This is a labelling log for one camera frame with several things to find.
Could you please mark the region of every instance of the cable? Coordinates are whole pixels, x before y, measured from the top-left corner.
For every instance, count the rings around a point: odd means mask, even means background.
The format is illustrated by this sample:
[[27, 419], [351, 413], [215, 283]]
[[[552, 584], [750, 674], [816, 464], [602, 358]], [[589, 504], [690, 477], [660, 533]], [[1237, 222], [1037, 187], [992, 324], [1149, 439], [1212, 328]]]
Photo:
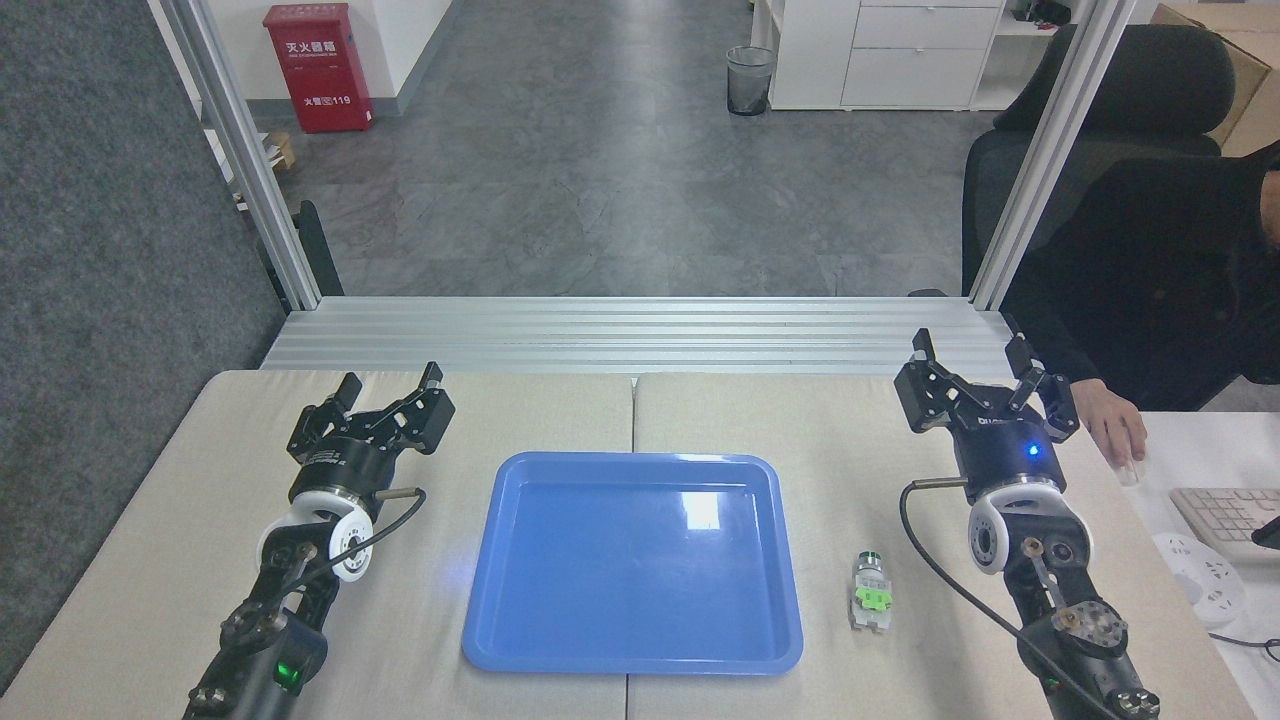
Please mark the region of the cable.
[[[387, 491], [385, 495], [384, 493], [378, 493], [378, 495], [379, 495], [380, 500], [397, 500], [397, 498], [401, 498], [401, 497], [408, 497], [408, 495], [406, 495], [404, 491]], [[347, 560], [351, 560], [352, 557], [360, 555], [360, 552], [362, 550], [365, 550], [367, 547], [372, 547], [374, 543], [381, 541], [387, 536], [389, 536], [389, 534], [394, 533], [397, 529], [399, 529], [399, 527], [403, 525], [404, 523], [407, 523], [408, 519], [412, 518], [413, 514], [417, 512], [420, 507], [422, 507], [422, 503], [426, 502], [426, 491], [425, 489], [422, 489], [422, 488], [413, 488], [412, 495], [417, 496], [417, 500], [413, 501], [413, 506], [410, 507], [408, 510], [406, 510], [403, 514], [401, 514], [401, 516], [397, 518], [390, 525], [387, 525], [381, 530], [376, 532], [371, 538], [369, 538], [369, 539], [361, 542], [360, 544], [357, 544], [357, 546], [347, 550], [347, 552], [343, 552], [342, 555], [334, 557], [333, 560], [329, 560], [328, 562], [320, 565], [315, 570], [311, 570], [310, 573], [302, 575], [297, 580], [293, 580], [292, 583], [284, 585], [283, 588], [280, 588], [280, 592], [275, 593], [271, 597], [271, 600], [269, 600], [268, 602], [264, 602], [262, 607], [276, 607], [276, 606], [279, 606], [280, 602], [283, 602], [284, 598], [288, 597], [289, 593], [292, 593], [293, 591], [296, 591], [296, 589], [306, 585], [311, 580], [319, 578], [320, 575], [324, 575], [325, 573], [333, 570], [338, 565], [340, 565], [340, 564], [346, 562]]]
[[[927, 487], [929, 487], [932, 489], [932, 488], [947, 487], [947, 486], [943, 486], [943, 484], [940, 484], [940, 483], [933, 483], [933, 484], [927, 486]], [[1101, 702], [1098, 702], [1098, 700], [1094, 698], [1093, 696], [1091, 696], [1089, 692], [1087, 689], [1084, 689], [1083, 687], [1080, 687], [1079, 683], [1076, 683], [1075, 680], [1073, 680], [1071, 676], [1066, 674], [1066, 671], [1064, 671], [1061, 667], [1059, 667], [1059, 665], [1056, 662], [1053, 662], [1052, 660], [1050, 660], [1050, 657], [1047, 655], [1044, 655], [1044, 651], [1042, 651], [1041, 648], [1036, 647], [1036, 644], [1032, 643], [1030, 638], [1028, 638], [1027, 635], [1024, 635], [1021, 630], [1019, 630], [1012, 624], [1010, 624], [1009, 620], [1005, 620], [1004, 618], [1001, 618], [998, 612], [996, 612], [995, 610], [992, 610], [983, 601], [978, 600], [977, 596], [974, 596], [973, 593], [970, 593], [969, 591], [966, 591], [964, 588], [964, 585], [961, 585], [959, 582], [956, 582], [955, 578], [952, 578], [951, 575], [948, 575], [947, 571], [943, 570], [942, 566], [938, 565], [938, 562], [936, 560], [933, 560], [933, 556], [931, 556], [929, 552], [927, 550], [924, 550], [924, 546], [920, 544], [920, 539], [915, 537], [915, 530], [911, 529], [911, 519], [906, 514], [906, 497], [909, 495], [911, 495], [913, 491], [916, 491], [916, 489], [923, 489], [923, 488], [918, 487], [914, 482], [910, 483], [909, 486], [906, 486], [905, 488], [902, 488], [902, 495], [897, 500], [897, 512], [902, 518], [902, 529], [906, 530], [906, 538], [909, 541], [911, 541], [911, 544], [915, 547], [915, 552], [918, 552], [920, 555], [920, 557], [929, 566], [929, 569], [932, 569], [940, 578], [942, 578], [942, 582], [945, 582], [946, 584], [951, 585], [951, 589], [954, 589], [957, 593], [960, 593], [960, 597], [968, 600], [969, 605], [973, 605], [974, 607], [977, 607], [978, 610], [980, 610], [983, 615], [986, 615], [987, 618], [991, 618], [991, 620], [995, 621], [1001, 628], [1004, 628], [1006, 633], [1009, 633], [1009, 634], [1014, 635], [1015, 638], [1018, 638], [1019, 641], [1021, 641], [1023, 646], [1027, 650], [1029, 650], [1032, 652], [1032, 655], [1036, 656], [1037, 660], [1039, 660], [1041, 662], [1043, 662], [1046, 667], [1048, 667], [1052, 673], [1055, 673], [1057, 675], [1059, 680], [1061, 680], [1061, 683], [1064, 685], [1066, 685], [1068, 688], [1070, 688], [1071, 692], [1074, 692], [1075, 694], [1078, 694], [1080, 697], [1080, 700], [1083, 700], [1089, 707], [1092, 707], [1093, 710], [1101, 712], [1105, 717], [1110, 717], [1111, 720], [1124, 720], [1123, 717], [1120, 717], [1119, 715], [1116, 715], [1115, 712], [1112, 712], [1111, 710], [1108, 710], [1105, 705], [1102, 705]]]
[[1271, 638], [1268, 641], [1254, 643], [1249, 641], [1229, 638], [1226, 635], [1220, 635], [1217, 633], [1210, 633], [1208, 637], [1213, 638], [1215, 641], [1222, 641], [1225, 643], [1238, 644], [1240, 647], [1261, 647], [1262, 650], [1266, 651], [1266, 653], [1271, 657], [1271, 660], [1280, 662], [1280, 656], [1276, 656], [1276, 653], [1271, 651], [1271, 648], [1280, 647], [1280, 638]]

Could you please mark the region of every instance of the aluminum frame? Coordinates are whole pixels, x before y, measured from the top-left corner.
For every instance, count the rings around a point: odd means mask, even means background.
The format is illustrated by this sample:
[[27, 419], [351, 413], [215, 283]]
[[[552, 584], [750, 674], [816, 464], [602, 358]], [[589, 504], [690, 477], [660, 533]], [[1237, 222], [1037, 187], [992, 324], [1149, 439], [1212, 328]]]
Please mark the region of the aluminum frame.
[[239, 179], [244, 202], [293, 310], [315, 310], [320, 290], [275, 176], [262, 156], [257, 128], [205, 0], [160, 0], [196, 88]]
[[996, 310], [1005, 301], [1014, 273], [1137, 5], [1138, 0], [1094, 0], [1085, 17], [1080, 18], [969, 293], [969, 301], [978, 310]]

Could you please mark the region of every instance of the keyboard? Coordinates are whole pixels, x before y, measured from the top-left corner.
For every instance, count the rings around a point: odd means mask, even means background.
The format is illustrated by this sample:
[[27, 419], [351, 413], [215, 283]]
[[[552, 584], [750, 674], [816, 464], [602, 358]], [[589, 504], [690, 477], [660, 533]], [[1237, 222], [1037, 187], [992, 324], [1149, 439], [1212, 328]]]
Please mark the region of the keyboard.
[[1229, 562], [1280, 564], [1280, 550], [1253, 543], [1253, 530], [1280, 515], [1280, 489], [1174, 488], [1169, 498], [1192, 532]]

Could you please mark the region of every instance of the drawer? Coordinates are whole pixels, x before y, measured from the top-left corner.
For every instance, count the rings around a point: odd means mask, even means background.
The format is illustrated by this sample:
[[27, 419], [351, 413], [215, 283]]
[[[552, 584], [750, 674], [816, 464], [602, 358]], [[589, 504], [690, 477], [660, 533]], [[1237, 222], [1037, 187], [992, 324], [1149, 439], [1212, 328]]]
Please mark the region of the drawer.
[[864, 0], [863, 8], [1002, 8], [1005, 0]]
[[858, 12], [854, 47], [986, 49], [995, 8], [868, 8]]
[[841, 105], [964, 108], [982, 74], [983, 50], [854, 50]]

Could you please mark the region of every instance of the fire extinguisher box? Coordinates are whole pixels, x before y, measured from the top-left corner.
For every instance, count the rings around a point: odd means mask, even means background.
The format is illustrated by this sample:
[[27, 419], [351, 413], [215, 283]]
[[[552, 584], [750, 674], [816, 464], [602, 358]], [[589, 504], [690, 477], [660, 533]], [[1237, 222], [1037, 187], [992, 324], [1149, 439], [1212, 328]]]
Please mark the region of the fire extinguisher box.
[[273, 5], [262, 20], [303, 132], [369, 129], [374, 120], [346, 3]]

